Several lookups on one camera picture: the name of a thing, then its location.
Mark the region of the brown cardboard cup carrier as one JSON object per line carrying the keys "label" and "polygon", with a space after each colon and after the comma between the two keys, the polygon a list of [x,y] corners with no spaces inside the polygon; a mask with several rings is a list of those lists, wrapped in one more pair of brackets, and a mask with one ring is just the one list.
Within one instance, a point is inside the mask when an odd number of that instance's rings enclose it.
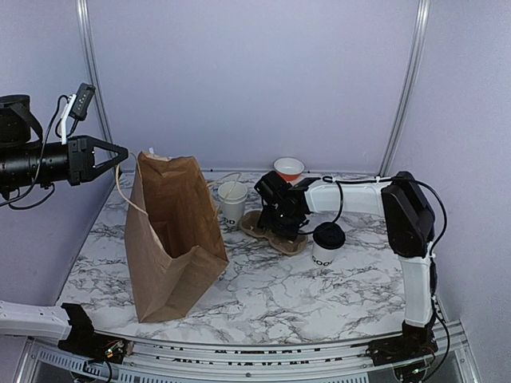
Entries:
{"label": "brown cardboard cup carrier", "polygon": [[261,211],[246,213],[239,221],[239,229],[253,238],[266,240],[272,248],[284,255],[298,255],[306,249],[308,242],[306,235],[299,235],[294,240],[282,238],[269,229],[257,227],[260,216]]}

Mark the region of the black plastic cup lid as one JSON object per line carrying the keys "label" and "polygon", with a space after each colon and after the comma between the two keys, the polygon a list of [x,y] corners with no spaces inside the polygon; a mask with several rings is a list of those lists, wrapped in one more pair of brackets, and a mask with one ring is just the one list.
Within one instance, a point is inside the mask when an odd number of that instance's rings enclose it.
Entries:
{"label": "black plastic cup lid", "polygon": [[346,235],[337,223],[325,222],[314,229],[313,240],[321,248],[333,251],[345,244]]}

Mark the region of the white paper cup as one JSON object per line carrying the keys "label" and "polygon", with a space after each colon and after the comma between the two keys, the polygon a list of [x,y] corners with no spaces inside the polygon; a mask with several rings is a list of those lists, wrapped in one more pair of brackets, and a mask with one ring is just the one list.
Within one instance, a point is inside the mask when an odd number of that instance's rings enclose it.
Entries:
{"label": "white paper cup", "polygon": [[328,267],[339,257],[340,251],[341,247],[329,249],[322,247],[318,243],[314,243],[312,247],[311,259],[316,266]]}

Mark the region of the brown paper bag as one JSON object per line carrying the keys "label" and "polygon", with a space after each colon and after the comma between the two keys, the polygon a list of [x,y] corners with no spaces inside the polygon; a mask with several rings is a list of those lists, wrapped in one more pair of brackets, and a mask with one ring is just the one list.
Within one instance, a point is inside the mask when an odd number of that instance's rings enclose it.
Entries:
{"label": "brown paper bag", "polygon": [[184,318],[229,264],[196,158],[140,153],[129,201],[124,240],[137,319]]}

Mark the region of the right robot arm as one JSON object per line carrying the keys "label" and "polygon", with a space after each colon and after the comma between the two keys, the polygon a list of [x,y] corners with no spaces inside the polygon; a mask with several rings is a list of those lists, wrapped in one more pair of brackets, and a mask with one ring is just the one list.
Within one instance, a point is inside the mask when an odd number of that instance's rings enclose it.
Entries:
{"label": "right robot arm", "polygon": [[376,366],[438,350],[433,332],[438,320],[434,248],[441,236],[434,231],[435,214],[423,193],[426,187],[407,171],[370,180],[307,177],[295,185],[271,171],[255,184],[263,207],[257,225],[281,239],[304,235],[302,228],[313,213],[353,212],[384,218],[389,246],[402,267],[406,307],[401,334],[368,343],[366,352]]}

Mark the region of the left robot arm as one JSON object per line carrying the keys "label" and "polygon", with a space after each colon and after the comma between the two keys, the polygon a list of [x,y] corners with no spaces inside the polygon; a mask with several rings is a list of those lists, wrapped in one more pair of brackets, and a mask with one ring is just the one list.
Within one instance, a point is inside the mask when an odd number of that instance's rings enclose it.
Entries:
{"label": "left robot arm", "polygon": [[[30,97],[8,95],[1,99],[1,196],[2,206],[17,209],[17,202],[39,185],[53,192],[58,181],[72,186],[88,183],[126,160],[126,148],[91,136],[77,136],[66,128],[86,118],[94,88],[83,85],[76,94],[63,95],[50,123],[57,126],[60,140],[50,143],[30,111]],[[5,335],[47,338],[59,349],[86,357],[92,363],[121,364],[128,353],[124,338],[98,333],[79,304],[31,306],[1,303],[1,332]]]}

